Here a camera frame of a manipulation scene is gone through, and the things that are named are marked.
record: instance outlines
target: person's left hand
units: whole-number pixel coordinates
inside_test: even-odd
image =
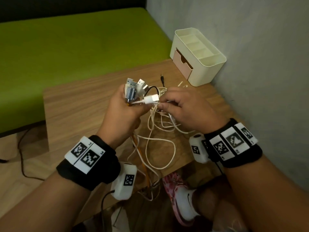
[[[128,106],[125,102],[125,85],[121,85],[111,97],[104,120],[96,135],[111,148],[116,149],[133,134],[141,123],[140,117],[151,107],[151,104]]]

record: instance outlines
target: forearm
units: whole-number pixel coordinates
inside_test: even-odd
[[[54,172],[0,219],[0,231],[69,231],[89,195]]]
[[[254,232],[309,230],[307,193],[265,156],[225,173]]]

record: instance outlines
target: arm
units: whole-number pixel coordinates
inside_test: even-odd
[[[97,132],[97,135],[113,149],[133,133],[140,124],[140,116],[151,108],[151,105],[128,107],[125,103],[124,87],[125,85],[120,86],[112,96]],[[98,166],[97,170],[102,175],[108,175],[109,172],[101,167]],[[54,172],[0,219],[0,231],[70,231],[90,193],[90,190]]]
[[[166,101],[175,101],[178,106]],[[169,88],[160,102],[159,109],[173,115],[184,126],[204,134],[228,122],[197,92],[188,88]],[[253,231],[309,231],[307,193],[265,156],[240,167],[225,168],[225,173]]]

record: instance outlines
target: hand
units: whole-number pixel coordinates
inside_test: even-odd
[[[151,107],[150,104],[128,106],[125,102],[125,85],[121,85],[109,101],[97,135],[111,148],[116,149],[133,134],[141,123],[140,117]]]
[[[178,106],[167,101],[174,101]],[[186,128],[203,134],[225,126],[229,119],[214,111],[211,105],[191,88],[171,87],[160,97],[158,108],[170,113]]]

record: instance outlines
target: pink shoe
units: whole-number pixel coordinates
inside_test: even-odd
[[[178,175],[176,172],[173,172],[164,178],[163,180],[163,185],[165,188],[166,193],[170,197],[170,200],[172,202],[172,207],[174,214],[177,218],[177,221],[182,225],[182,226],[192,226],[194,219],[191,221],[186,221],[179,212],[177,203],[176,203],[176,197],[175,197],[175,192],[179,187],[185,187],[188,188],[187,185],[184,183],[183,179],[181,178],[180,175]]]

